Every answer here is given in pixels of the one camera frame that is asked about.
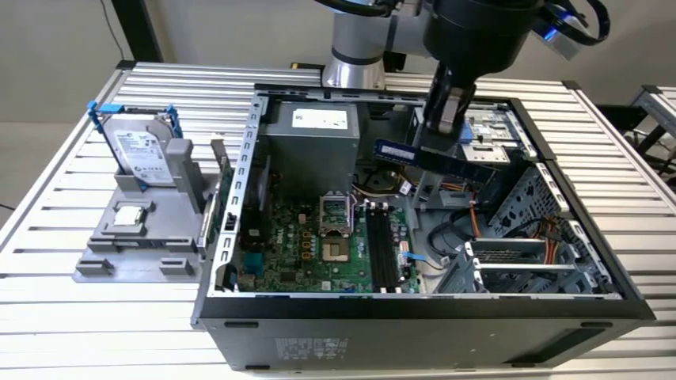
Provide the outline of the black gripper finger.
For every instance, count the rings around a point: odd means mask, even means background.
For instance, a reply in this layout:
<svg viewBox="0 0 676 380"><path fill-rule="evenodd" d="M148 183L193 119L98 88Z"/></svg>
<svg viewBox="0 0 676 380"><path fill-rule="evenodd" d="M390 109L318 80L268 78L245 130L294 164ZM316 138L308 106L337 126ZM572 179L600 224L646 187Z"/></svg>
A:
<svg viewBox="0 0 676 380"><path fill-rule="evenodd" d="M460 139L465 111L474 96L474 82L450 73L446 66L436 68L424 104L420 146L446 152Z"/></svg>

